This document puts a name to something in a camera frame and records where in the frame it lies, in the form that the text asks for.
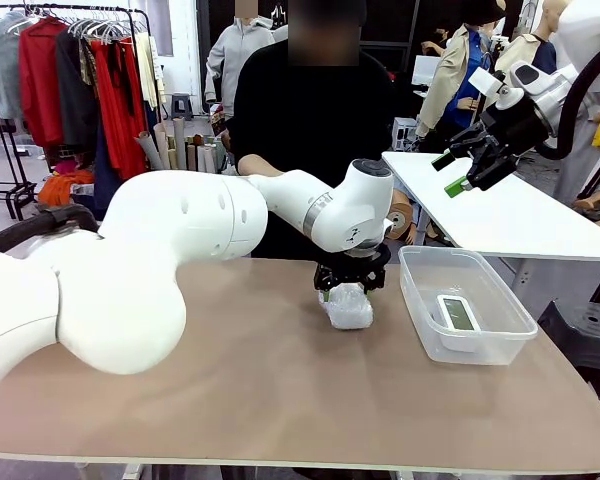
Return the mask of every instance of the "robotic arm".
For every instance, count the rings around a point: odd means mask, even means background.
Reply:
[[[447,187],[454,197],[463,190],[488,190],[516,170],[518,156],[531,148],[560,160],[571,152],[581,104],[600,110],[600,1],[574,0],[560,18],[558,35],[573,65],[547,75],[525,62],[511,68],[512,86],[478,71],[471,82],[498,101],[480,121],[452,139],[447,153],[434,162],[441,170],[456,158],[470,157],[466,177]],[[557,139],[557,148],[547,146]]]
[[[49,212],[15,225],[0,234],[0,380],[54,343],[104,372],[158,364],[185,327],[178,267],[247,255],[264,236],[269,210],[338,258],[319,267],[317,288],[344,281],[380,288],[392,190],[384,164],[360,160],[337,188],[301,171],[275,178],[159,171],[126,182],[99,229],[93,221],[64,225],[77,218]],[[51,234],[25,260],[3,253],[43,233],[40,224]]]

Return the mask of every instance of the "gray hoodie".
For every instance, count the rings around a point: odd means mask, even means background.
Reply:
[[[242,67],[256,50],[273,43],[273,35],[262,20],[256,18],[250,25],[245,26],[239,18],[236,18],[233,25],[222,32],[209,52],[204,90],[206,101],[216,101],[213,81],[222,75],[224,112],[230,117],[233,116],[233,101]]]
[[[31,26],[25,23],[14,31],[9,28],[22,23],[25,17],[19,12],[8,12],[0,20],[0,117],[5,119],[21,118],[20,73],[18,69],[17,31]]]

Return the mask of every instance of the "beige jacket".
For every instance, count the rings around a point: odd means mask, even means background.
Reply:
[[[501,70],[507,74],[505,82],[507,85],[511,85],[511,77],[509,76],[509,69],[511,66],[522,60],[527,63],[533,62],[536,58],[536,52],[540,47],[540,40],[533,35],[524,34],[516,38],[511,45],[509,45],[500,58],[496,62],[496,71]]]
[[[429,130],[433,130],[438,124],[445,108],[462,85],[468,65],[469,30],[463,25],[453,34],[440,58],[429,93],[420,110],[417,136],[426,136]]]

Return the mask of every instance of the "orange fabric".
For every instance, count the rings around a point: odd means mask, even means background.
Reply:
[[[49,205],[50,207],[61,207],[71,203],[71,185],[88,185],[94,183],[95,178],[93,173],[88,170],[77,170],[69,175],[57,175],[51,177],[44,184],[42,190],[38,194],[40,203]]]

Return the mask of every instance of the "plastic bag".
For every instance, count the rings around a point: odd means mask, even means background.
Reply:
[[[319,292],[320,305],[338,330],[369,328],[373,323],[373,308],[364,290],[357,283],[343,283],[331,289],[325,300]]]

